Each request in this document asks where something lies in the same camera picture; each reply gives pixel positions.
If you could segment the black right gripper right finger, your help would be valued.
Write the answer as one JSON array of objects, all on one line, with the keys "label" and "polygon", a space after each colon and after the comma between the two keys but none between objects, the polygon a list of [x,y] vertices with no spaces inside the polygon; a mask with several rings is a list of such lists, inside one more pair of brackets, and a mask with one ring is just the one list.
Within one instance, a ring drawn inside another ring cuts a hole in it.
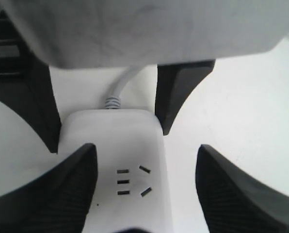
[{"label": "black right gripper right finger", "polygon": [[211,233],[289,233],[289,196],[254,179],[210,145],[196,160],[196,191]]}]

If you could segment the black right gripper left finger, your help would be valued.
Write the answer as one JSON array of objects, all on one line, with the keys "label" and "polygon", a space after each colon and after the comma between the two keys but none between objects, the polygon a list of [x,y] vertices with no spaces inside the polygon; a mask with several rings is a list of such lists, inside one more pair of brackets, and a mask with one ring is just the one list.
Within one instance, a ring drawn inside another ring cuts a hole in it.
[{"label": "black right gripper left finger", "polygon": [[0,196],[0,233],[81,233],[97,183],[87,143],[32,182]]}]

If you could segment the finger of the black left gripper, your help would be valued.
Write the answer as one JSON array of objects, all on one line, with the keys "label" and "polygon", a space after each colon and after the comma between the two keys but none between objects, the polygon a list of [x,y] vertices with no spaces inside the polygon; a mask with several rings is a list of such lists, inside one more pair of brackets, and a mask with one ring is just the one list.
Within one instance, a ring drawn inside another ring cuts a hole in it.
[{"label": "finger of the black left gripper", "polygon": [[16,112],[58,152],[61,120],[49,67],[28,48],[0,4],[0,102]]},{"label": "finger of the black left gripper", "polygon": [[155,116],[163,135],[169,134],[182,105],[214,66],[215,60],[157,66]]}]

